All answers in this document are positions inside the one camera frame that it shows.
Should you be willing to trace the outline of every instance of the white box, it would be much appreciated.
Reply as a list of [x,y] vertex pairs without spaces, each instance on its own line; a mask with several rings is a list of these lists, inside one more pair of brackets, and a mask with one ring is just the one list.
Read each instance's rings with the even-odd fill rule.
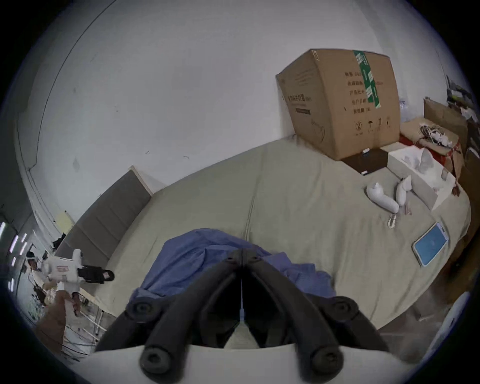
[[389,152],[387,167],[401,179],[412,175],[412,190],[433,211],[452,193],[455,186],[455,177],[445,170],[447,178],[443,180],[444,167],[435,159],[433,159],[433,168],[430,168],[424,174],[405,161],[405,158],[408,157],[411,164],[414,164],[415,161],[419,163],[423,150],[424,148],[420,149],[412,145]]

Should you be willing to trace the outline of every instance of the smartphone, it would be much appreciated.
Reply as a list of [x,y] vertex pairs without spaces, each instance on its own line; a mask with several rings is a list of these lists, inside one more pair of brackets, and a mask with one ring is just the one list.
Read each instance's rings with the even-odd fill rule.
[[435,223],[421,238],[413,243],[413,252],[420,266],[427,266],[448,243],[448,236],[440,223]]

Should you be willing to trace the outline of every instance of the green tape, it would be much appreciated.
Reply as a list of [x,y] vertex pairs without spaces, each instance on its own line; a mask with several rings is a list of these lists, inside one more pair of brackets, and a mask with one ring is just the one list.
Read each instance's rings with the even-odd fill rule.
[[360,67],[361,75],[363,76],[363,83],[365,84],[365,93],[367,94],[368,102],[374,103],[375,108],[380,108],[380,100],[378,99],[377,87],[373,79],[372,70],[368,63],[367,56],[363,51],[353,51],[357,63]]

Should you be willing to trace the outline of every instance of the beige bed sheet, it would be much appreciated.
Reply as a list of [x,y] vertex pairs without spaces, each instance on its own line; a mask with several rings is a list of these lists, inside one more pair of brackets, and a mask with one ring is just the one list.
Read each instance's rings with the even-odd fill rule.
[[[96,299],[119,315],[166,240],[215,228],[286,252],[295,263],[315,263],[333,277],[337,294],[355,300],[380,328],[435,279],[468,228],[470,204],[461,190],[430,212],[409,192],[412,215],[400,216],[390,229],[389,213],[365,194],[372,181],[393,196],[398,178],[386,168],[362,176],[296,136],[203,169],[152,197],[108,263],[115,280],[99,286]],[[422,268],[411,246],[436,221],[450,240]]]

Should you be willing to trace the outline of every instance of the white wall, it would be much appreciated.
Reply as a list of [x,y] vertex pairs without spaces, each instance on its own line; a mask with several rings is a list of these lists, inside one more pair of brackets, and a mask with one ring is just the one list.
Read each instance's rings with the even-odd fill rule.
[[[26,168],[53,79],[108,3],[72,7],[36,47],[44,54],[18,120]],[[78,41],[49,97],[31,170],[45,205],[77,220],[130,165],[158,190],[291,134],[275,75],[309,48],[389,55],[418,115],[424,96],[446,101],[444,71],[469,88],[443,41],[400,1],[117,0]]]

